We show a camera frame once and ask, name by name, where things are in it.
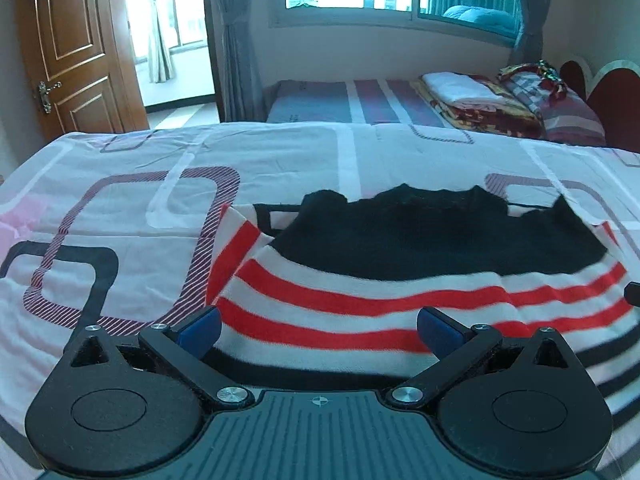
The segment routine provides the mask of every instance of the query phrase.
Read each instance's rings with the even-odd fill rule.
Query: blue gripper pad
[[[178,346],[196,359],[204,355],[215,345],[222,332],[220,311],[216,308],[191,323],[178,333]]]
[[[41,480],[66,480],[46,472]],[[221,412],[199,441],[129,480],[498,480],[450,452],[424,415],[374,392],[265,392]],[[598,480],[583,472],[572,480]]]
[[[440,360],[465,343],[462,333],[434,316],[426,308],[418,313],[418,336]]]

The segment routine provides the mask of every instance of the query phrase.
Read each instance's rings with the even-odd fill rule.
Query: door
[[[49,140],[148,129],[124,0],[18,0],[17,20]]]

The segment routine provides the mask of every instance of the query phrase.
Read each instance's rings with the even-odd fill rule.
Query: headboard
[[[593,76],[585,60],[572,56],[560,75],[596,112],[608,146],[640,153],[640,66],[613,61]]]

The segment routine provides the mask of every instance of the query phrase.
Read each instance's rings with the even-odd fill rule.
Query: floor
[[[169,130],[171,128],[202,126],[203,124],[218,124],[220,122],[218,107],[215,103],[153,112],[147,116],[147,119],[152,130]]]

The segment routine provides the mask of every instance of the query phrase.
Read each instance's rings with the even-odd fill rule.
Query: metal screw
[[[216,393],[216,397],[222,402],[239,404],[249,396],[249,392],[240,386],[227,386]]]
[[[422,398],[422,391],[413,386],[402,386],[393,390],[391,396],[398,402],[418,402]]]

